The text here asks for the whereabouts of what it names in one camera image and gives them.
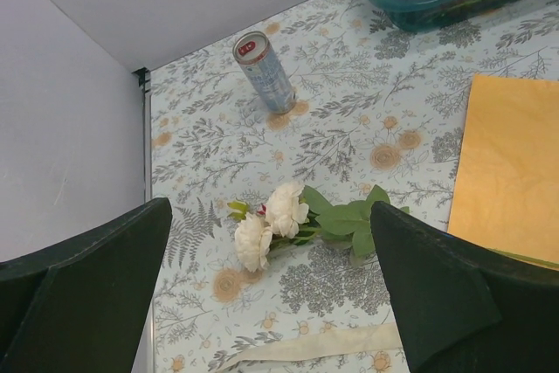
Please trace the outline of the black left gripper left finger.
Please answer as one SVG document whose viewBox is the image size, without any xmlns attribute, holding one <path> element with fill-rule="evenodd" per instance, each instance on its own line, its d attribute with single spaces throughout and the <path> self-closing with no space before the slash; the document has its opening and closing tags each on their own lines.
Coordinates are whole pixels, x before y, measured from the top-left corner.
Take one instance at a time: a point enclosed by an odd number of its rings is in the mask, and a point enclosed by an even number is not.
<svg viewBox="0 0 559 373">
<path fill-rule="evenodd" d="M 3 372 L 132 370 L 168 242 L 155 198 L 1 265 Z"/>
</svg>

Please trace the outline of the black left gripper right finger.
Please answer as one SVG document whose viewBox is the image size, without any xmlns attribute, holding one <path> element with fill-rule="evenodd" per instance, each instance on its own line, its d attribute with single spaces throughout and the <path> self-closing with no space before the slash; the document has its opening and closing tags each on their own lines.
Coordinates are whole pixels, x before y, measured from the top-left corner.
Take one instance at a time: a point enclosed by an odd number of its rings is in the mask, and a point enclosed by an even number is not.
<svg viewBox="0 0 559 373">
<path fill-rule="evenodd" d="M 376 255 L 411 372 L 556 372 L 558 273 L 376 202 Z"/>
</svg>

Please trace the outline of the cream printed ribbon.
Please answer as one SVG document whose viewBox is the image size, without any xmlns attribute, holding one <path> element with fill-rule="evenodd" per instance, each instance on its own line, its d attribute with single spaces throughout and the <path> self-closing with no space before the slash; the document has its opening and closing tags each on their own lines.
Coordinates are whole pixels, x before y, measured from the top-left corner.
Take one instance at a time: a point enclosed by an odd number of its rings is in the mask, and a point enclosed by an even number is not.
<svg viewBox="0 0 559 373">
<path fill-rule="evenodd" d="M 224 372 L 241 362 L 298 362 L 402 347 L 396 323 L 335 329 L 333 332 L 307 335 L 243 350 L 212 372 Z"/>
</svg>

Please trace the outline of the orange paper bouquet wrap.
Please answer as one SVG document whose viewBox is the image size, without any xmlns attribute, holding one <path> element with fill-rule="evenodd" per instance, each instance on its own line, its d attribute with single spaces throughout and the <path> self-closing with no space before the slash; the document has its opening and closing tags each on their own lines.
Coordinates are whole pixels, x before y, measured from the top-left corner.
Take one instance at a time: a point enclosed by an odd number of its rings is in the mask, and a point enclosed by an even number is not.
<svg viewBox="0 0 559 373">
<path fill-rule="evenodd" d="M 557 82 L 473 77 L 448 231 L 558 267 Z"/>
</svg>

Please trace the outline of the white rose stem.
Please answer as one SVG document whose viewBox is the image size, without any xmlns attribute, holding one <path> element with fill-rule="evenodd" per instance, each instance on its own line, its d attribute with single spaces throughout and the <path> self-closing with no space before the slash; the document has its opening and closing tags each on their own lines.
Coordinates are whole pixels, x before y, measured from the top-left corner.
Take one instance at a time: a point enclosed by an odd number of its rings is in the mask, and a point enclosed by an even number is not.
<svg viewBox="0 0 559 373">
<path fill-rule="evenodd" d="M 485 177 L 459 179 L 448 193 L 448 226 L 466 241 L 509 258 L 556 270 L 558 238 L 526 237 L 538 218 L 552 223 L 558 233 L 557 183 L 540 179 Z M 232 201 L 230 218 L 237 226 L 233 234 L 236 256 L 250 273 L 269 267 L 270 253 L 306 245 L 319 238 L 323 242 L 351 250 L 358 259 L 376 252 L 372 230 L 367 223 L 377 203 L 392 204 L 390 194 L 374 185 L 364 199 L 331 204 L 317 189 L 290 181 L 278 186 L 266 202 L 254 208 L 243 201 Z"/>
</svg>

